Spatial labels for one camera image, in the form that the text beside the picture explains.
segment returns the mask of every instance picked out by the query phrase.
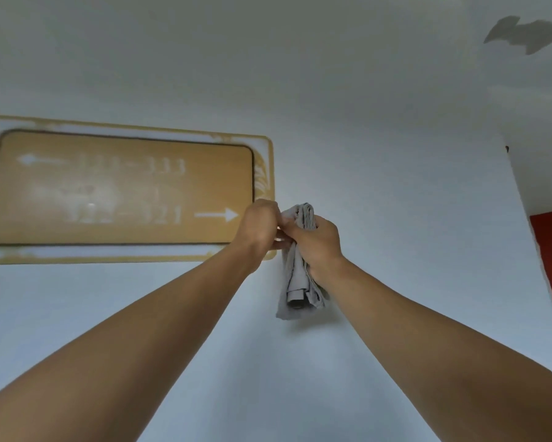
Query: wall sign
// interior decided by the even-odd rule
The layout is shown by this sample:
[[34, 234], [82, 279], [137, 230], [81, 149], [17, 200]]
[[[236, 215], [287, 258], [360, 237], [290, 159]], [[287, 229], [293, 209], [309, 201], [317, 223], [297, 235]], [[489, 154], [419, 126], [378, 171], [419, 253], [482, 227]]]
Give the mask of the wall sign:
[[0, 117], [0, 263], [206, 259], [272, 165], [261, 136]]

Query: person's left hand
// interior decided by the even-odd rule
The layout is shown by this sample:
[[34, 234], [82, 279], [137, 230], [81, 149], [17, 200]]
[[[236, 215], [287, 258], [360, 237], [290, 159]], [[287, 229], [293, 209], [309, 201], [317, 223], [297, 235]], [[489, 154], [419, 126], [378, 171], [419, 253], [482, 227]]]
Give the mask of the person's left hand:
[[256, 200], [245, 210], [233, 243], [248, 246], [257, 257], [263, 259], [270, 250], [290, 246], [291, 239], [278, 229], [280, 225], [284, 225], [284, 222], [278, 203], [264, 199]]

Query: person's right hand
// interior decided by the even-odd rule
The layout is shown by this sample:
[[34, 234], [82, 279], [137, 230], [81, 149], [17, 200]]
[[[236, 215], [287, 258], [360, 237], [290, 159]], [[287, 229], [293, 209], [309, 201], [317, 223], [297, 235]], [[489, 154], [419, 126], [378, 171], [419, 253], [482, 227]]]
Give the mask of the person's right hand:
[[284, 219], [280, 228], [296, 241], [302, 258], [309, 264], [311, 276], [321, 284], [324, 274], [345, 258], [341, 254], [337, 226], [318, 215], [315, 223], [316, 230], [309, 231], [299, 228], [293, 219]]

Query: hand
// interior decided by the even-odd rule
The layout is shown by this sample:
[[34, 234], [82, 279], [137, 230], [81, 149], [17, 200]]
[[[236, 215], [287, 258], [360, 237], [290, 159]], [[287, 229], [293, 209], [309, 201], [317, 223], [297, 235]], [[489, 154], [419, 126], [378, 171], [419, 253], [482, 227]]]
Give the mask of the hand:
[[299, 228], [294, 220], [288, 219], [280, 228], [298, 244], [302, 258], [309, 264], [311, 276], [322, 284], [324, 274], [337, 261], [345, 258], [341, 254], [337, 226], [323, 217], [315, 215], [316, 230]]
[[233, 244], [251, 249], [261, 260], [270, 250], [280, 250], [290, 246], [291, 239], [278, 229], [278, 226], [282, 225], [278, 203], [263, 199], [256, 200], [245, 210]]

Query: ceiling stain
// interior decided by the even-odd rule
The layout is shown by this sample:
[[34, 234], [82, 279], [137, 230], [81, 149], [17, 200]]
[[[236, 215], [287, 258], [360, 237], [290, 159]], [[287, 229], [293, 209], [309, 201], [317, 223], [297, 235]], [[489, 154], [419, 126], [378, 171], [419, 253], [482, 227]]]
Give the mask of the ceiling stain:
[[485, 44], [505, 40], [510, 45], [526, 47], [526, 55], [535, 54], [552, 43], [552, 21], [536, 20], [518, 25], [521, 17], [509, 15], [493, 26], [484, 40]]

